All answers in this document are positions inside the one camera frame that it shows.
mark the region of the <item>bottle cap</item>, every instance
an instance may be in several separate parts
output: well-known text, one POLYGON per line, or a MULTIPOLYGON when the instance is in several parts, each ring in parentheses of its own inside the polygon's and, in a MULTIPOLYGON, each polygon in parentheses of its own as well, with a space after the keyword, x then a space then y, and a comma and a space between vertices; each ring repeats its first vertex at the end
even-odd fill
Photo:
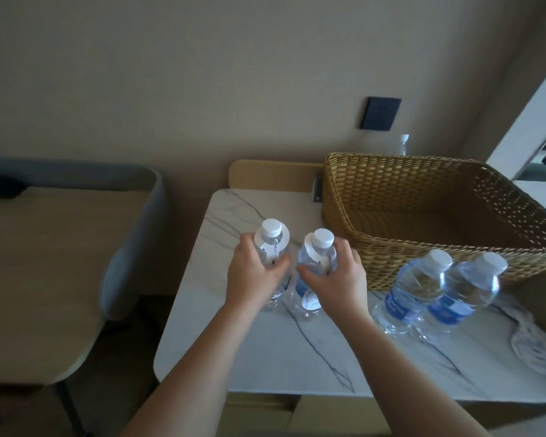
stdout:
POLYGON ((427 265, 440 273, 447 271, 453 264, 453 259, 444 250, 434 248, 424 257, 427 265))
POLYGON ((261 224, 261 230, 268 238, 275 238, 281 234, 281 222, 277 219, 265 219, 261 224))
POLYGON ((326 228, 318 228, 313 232, 312 243, 318 248, 329 248, 334 244, 334 234, 326 228))
POLYGON ((493 252, 480 254, 475 259, 475 263, 483 270, 493 273, 495 276, 503 273, 508 268, 508 262, 497 253, 493 252))

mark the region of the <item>bottle neck tag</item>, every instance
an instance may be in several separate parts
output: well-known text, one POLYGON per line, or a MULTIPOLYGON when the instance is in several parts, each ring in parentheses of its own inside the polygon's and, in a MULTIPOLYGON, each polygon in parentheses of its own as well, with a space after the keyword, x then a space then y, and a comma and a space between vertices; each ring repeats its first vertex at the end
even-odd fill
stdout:
POLYGON ((289 245, 289 230, 283 222, 281 223, 281 232, 283 233, 283 237, 281 238, 281 242, 276 245, 269 245, 268 243, 263 242, 261 227, 259 227, 255 233, 255 245, 258 245, 258 247, 265 252, 267 263, 269 264, 272 264, 273 261, 279 257, 279 254, 289 245))
POLYGON ((313 248, 313 233, 309 233, 306 235, 303 244, 306 247, 306 251, 309 257, 315 260, 318 264, 321 264, 325 271, 329 271, 331 263, 336 259, 336 249, 331 249, 331 256, 322 256, 321 254, 316 252, 313 248))

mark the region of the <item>dark pillow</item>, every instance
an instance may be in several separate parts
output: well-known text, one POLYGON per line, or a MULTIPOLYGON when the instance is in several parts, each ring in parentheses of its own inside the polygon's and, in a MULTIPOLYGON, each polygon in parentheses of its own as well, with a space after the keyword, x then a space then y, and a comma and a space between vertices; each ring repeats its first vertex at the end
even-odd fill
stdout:
POLYGON ((16 198, 26 189, 26 187, 27 185, 20 182, 18 179, 0 176, 0 198, 16 198))

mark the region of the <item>marble surface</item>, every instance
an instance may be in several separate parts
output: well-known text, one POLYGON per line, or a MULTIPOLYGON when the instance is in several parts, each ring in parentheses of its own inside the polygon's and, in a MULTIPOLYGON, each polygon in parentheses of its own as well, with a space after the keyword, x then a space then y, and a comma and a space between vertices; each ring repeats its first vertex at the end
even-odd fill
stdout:
MULTIPOLYGON (((308 193, 219 190, 211 199, 153 363, 162 380, 225 299, 226 271, 243 232, 264 218, 289 228, 295 264, 305 235, 323 226, 321 204, 308 193)), ((237 355, 229 389, 255 393, 372 396, 354 354, 324 313, 297 321, 287 292, 262 311, 237 355)), ((384 295, 369 293, 373 307, 384 295)), ((546 376, 528 369, 510 346, 515 322, 490 307, 467 319, 452 340, 434 347, 413 337, 393 339, 456 400, 546 403, 546 376)))

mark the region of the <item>hand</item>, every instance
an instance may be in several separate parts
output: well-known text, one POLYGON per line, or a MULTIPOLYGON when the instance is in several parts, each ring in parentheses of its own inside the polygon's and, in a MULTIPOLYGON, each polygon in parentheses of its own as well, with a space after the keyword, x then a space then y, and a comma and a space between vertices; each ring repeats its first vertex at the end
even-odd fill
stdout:
POLYGON ((254 233, 240 235, 239 244, 229 265, 225 305, 243 307, 257 313, 275 292, 289 268, 289 254, 285 253, 275 266, 266 269, 253 243, 254 233))
POLYGON ((349 316, 369 317, 366 272, 360 255, 342 238, 335 238, 334 247, 338 268, 333 273, 318 276, 302 265, 297 270, 335 323, 349 316))

